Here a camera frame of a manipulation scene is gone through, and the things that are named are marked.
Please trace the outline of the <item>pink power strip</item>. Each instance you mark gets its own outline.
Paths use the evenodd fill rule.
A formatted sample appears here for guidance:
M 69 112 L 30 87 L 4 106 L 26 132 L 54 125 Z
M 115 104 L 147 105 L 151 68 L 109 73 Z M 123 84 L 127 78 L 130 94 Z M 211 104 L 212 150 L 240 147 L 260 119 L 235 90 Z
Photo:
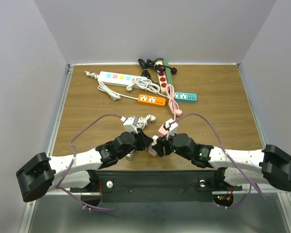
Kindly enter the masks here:
M 149 148 L 148 148 L 148 152 L 149 152 L 149 154 L 151 154 L 153 157 L 157 156 L 157 152 L 156 152 L 152 147 L 149 147 Z

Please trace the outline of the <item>pink cube socket adapter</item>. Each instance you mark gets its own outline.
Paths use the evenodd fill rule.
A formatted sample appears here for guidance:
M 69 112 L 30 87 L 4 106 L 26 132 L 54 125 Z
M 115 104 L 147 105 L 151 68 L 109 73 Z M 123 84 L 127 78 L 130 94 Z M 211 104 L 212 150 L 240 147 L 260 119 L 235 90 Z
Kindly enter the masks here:
M 158 136 L 163 137 L 166 134 L 169 133 L 169 128 L 170 128 L 170 123 L 165 122 L 164 124 L 161 125 L 161 127 L 158 130 Z

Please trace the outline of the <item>white cube socket adapter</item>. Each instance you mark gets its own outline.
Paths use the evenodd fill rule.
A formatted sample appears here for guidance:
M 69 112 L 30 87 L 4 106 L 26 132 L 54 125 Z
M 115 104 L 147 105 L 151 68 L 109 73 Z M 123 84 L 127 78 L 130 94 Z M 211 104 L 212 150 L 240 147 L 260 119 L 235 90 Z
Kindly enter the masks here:
M 152 139 L 153 139 L 153 143 L 154 144 L 156 144 L 157 143 L 157 139 L 158 139 L 159 137 L 157 136 L 157 135 L 154 135 L 153 137 L 152 137 Z

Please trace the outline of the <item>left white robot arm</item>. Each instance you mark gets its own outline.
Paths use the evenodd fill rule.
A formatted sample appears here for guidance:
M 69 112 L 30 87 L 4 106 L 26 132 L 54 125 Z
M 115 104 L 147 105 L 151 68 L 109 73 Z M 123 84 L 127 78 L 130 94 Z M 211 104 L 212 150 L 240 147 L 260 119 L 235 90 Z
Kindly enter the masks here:
M 135 151 L 149 148 L 153 139 L 138 128 L 135 132 L 123 132 L 113 141 L 99 145 L 89 151 L 56 157 L 38 153 L 23 165 L 16 178 L 24 202 L 43 197 L 52 188 L 63 188 L 68 175 L 107 168 Z

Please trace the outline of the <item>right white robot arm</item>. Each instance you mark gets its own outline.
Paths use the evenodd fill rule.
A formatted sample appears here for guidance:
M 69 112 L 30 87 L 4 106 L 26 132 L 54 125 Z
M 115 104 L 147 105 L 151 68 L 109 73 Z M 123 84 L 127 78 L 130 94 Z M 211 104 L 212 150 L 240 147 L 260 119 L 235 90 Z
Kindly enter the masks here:
M 275 145 L 262 150 L 223 150 L 198 144 L 185 133 L 153 140 L 148 149 L 153 156 L 175 153 L 197 167 L 216 169 L 213 183 L 218 189 L 251 183 L 291 192 L 291 156 Z

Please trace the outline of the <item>white usb charger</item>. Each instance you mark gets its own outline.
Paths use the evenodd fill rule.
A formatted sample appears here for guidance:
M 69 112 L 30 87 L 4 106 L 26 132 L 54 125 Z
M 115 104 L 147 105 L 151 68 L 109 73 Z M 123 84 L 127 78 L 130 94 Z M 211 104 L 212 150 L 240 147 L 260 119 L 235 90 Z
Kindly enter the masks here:
M 127 160 L 131 160 L 132 157 L 133 157 L 133 155 L 134 155 L 134 152 L 129 153 L 129 154 L 127 154 L 127 155 L 125 156 L 125 158 L 126 158 Z

